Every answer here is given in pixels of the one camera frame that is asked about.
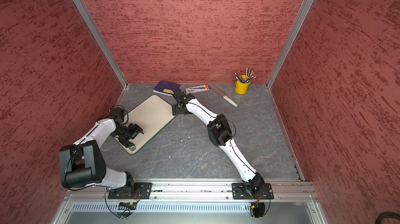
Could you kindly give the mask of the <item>beige cutting board green rim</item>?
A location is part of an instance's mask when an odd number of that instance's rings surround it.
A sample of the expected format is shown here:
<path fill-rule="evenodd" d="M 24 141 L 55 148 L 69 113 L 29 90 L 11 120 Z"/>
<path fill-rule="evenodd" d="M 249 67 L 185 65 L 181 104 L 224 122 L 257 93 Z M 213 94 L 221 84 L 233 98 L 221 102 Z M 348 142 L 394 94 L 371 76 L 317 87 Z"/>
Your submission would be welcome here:
<path fill-rule="evenodd" d="M 159 96 L 150 96 L 125 116 L 125 120 L 128 121 L 127 125 L 137 124 L 143 129 L 144 133 L 139 133 L 134 139 L 129 140 L 132 146 L 124 147 L 124 149 L 129 154 L 139 152 L 174 118 L 172 105 Z"/>

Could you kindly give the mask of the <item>knife with cream handle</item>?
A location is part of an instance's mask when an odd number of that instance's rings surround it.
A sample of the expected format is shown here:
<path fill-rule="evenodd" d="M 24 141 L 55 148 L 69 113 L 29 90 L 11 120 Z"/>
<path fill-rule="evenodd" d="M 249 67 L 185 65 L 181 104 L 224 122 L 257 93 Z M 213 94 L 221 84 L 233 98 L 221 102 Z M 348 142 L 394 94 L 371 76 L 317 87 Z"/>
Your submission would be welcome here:
<path fill-rule="evenodd" d="M 210 85 L 210 87 L 212 88 L 213 91 L 217 92 L 220 96 L 222 96 L 227 102 L 229 102 L 231 105 L 233 105 L 234 107 L 238 107 L 238 105 L 228 97 L 228 95 L 222 91 L 221 89 L 219 89 L 217 86 L 215 85 Z"/>

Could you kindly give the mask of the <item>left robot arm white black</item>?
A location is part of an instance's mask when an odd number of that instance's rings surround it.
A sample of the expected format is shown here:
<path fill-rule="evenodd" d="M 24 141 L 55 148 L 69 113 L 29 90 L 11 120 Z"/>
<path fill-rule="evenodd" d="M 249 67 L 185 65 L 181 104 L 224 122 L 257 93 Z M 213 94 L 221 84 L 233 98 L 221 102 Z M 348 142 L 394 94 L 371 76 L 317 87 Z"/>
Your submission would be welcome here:
<path fill-rule="evenodd" d="M 111 199 L 134 198 L 137 186 L 128 172 L 118 172 L 107 167 L 101 146 L 107 138 L 114 137 L 124 148 L 133 151 L 131 142 L 143 129 L 128 123 L 128 112 L 121 105 L 109 110 L 79 140 L 59 150 L 61 185 L 71 191 L 88 187 L 103 187 L 109 190 Z"/>

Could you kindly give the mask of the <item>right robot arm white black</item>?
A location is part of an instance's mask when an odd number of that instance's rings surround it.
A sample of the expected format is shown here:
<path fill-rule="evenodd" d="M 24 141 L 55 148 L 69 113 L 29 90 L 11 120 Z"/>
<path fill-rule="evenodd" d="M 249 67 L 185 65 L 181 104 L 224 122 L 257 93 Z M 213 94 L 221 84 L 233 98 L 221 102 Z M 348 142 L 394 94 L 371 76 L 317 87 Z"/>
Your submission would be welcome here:
<path fill-rule="evenodd" d="M 246 194 L 251 199 L 259 199 L 263 195 L 265 181 L 239 150 L 227 118 L 223 114 L 213 113 L 202 105 L 195 96 L 185 94 L 179 88 L 174 89 L 172 95 L 177 102 L 172 106 L 172 113 L 174 115 L 193 114 L 198 117 L 206 125 L 211 143 L 221 148 L 238 170 Z"/>

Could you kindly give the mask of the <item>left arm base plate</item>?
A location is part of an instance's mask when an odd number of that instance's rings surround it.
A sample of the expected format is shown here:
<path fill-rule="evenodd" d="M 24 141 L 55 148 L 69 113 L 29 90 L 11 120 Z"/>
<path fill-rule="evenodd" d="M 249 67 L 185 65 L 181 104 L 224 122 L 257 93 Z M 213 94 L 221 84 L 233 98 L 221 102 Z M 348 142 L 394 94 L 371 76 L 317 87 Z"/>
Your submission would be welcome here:
<path fill-rule="evenodd" d="M 151 182 L 135 182 L 132 187 L 124 186 L 112 189 L 108 193 L 108 199 L 112 200 L 148 200 L 150 198 L 153 184 Z"/>

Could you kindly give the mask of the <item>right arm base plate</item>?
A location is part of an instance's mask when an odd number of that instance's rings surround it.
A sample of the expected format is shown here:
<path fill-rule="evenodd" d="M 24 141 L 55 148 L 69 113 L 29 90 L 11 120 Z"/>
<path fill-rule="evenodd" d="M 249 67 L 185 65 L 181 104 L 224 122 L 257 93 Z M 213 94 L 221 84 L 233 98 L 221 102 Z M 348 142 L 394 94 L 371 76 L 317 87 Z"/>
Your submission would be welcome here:
<path fill-rule="evenodd" d="M 253 197 L 248 194 L 244 183 L 233 183 L 231 187 L 234 200 L 273 200 L 275 198 L 270 183 L 265 183 L 260 193 Z"/>

